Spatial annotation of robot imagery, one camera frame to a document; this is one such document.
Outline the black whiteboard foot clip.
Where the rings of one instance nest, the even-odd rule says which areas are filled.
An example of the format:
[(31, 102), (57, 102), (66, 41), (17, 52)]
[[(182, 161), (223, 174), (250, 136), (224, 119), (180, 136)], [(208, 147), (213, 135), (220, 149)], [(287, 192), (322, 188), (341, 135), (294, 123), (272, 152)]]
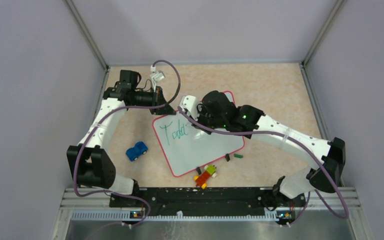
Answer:
[(231, 157), (229, 154), (225, 154), (224, 158), (225, 158), (226, 162), (229, 162), (231, 160)]
[(202, 174), (202, 170), (200, 167), (197, 167), (195, 170), (196, 170), (198, 176), (200, 176)]

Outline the green marker cap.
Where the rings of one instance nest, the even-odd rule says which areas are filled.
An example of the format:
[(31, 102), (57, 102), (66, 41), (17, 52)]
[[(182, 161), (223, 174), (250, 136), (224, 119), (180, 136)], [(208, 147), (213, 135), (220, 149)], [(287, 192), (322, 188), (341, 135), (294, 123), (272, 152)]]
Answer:
[(242, 159), (244, 156), (241, 154), (234, 153), (233, 156), (238, 159)]

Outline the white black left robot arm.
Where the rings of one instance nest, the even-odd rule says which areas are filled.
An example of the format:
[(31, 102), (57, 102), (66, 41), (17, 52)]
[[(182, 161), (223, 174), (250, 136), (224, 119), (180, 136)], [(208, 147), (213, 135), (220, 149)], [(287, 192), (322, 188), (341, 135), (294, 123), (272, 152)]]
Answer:
[(117, 173), (107, 149), (121, 118), (129, 108), (148, 109), (153, 115), (174, 115), (176, 111), (166, 101), (161, 86), (165, 78), (161, 70), (151, 67), (151, 90), (138, 88), (140, 73), (121, 70), (119, 80), (107, 88), (99, 111), (85, 136), (77, 145), (68, 147), (66, 156), (75, 186), (96, 187), (121, 194), (129, 207), (140, 202), (140, 193), (134, 189), (135, 181)]

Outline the pink-framed whiteboard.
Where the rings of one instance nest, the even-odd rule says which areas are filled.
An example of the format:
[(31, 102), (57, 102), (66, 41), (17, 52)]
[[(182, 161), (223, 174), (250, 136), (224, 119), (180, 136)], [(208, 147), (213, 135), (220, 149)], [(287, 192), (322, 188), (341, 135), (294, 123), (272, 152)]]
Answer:
[(244, 148), (242, 136), (207, 134), (194, 128), (186, 117), (163, 115), (152, 122), (152, 128), (174, 177), (193, 172), (226, 154), (232, 154)]

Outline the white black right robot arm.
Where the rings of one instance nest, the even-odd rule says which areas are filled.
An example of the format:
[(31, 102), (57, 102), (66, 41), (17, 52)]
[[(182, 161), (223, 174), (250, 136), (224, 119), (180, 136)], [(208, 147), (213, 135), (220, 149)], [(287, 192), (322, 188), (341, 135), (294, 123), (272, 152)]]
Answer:
[(237, 106), (226, 95), (211, 91), (188, 107), (196, 127), (208, 134), (225, 130), (228, 135), (258, 140), (306, 162), (307, 168), (282, 176), (272, 187), (274, 202), (287, 206), (300, 194), (321, 191), (337, 193), (345, 165), (345, 142), (335, 137), (325, 140), (288, 127), (251, 105)]

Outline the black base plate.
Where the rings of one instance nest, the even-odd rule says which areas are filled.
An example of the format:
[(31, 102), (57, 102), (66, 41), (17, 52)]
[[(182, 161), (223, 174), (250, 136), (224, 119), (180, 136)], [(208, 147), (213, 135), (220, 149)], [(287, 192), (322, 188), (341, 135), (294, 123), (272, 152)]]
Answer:
[(148, 187), (138, 188), (134, 198), (112, 194), (111, 208), (146, 210), (150, 216), (174, 216), (181, 211), (186, 217), (247, 217), (263, 216), (270, 210), (300, 208), (305, 205), (303, 194), (289, 199), (265, 187)]

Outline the red yellow toy brick car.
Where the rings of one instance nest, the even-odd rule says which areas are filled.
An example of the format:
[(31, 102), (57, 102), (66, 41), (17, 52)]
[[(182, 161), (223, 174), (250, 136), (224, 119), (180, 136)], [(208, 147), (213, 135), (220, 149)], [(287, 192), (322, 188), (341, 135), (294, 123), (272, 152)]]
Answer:
[(205, 165), (204, 171), (201, 174), (195, 175), (193, 180), (197, 188), (205, 189), (210, 178), (217, 176), (217, 167), (215, 165)]

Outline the aluminium frame rail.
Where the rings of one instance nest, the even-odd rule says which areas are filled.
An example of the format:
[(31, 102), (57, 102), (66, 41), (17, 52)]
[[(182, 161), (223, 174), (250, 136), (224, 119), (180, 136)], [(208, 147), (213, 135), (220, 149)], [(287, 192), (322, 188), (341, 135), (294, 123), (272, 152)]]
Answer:
[(293, 199), (277, 199), (269, 187), (144, 187), (136, 199), (91, 188), (75, 192), (67, 188), (62, 197), (54, 240), (68, 235), (71, 221), (126, 222), (257, 222), (265, 226), (289, 227), (302, 218), (301, 211), (340, 212), (348, 207), (351, 235), (355, 240), (371, 240), (357, 191), (341, 187), (334, 193), (303, 193)]

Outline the blue toy car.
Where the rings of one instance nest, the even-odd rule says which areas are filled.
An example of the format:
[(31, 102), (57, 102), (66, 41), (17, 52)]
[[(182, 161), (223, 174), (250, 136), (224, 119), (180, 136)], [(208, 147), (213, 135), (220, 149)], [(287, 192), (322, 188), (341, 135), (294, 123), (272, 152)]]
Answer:
[(133, 147), (129, 148), (125, 154), (131, 162), (136, 161), (140, 156), (146, 154), (149, 148), (143, 141), (138, 141)]

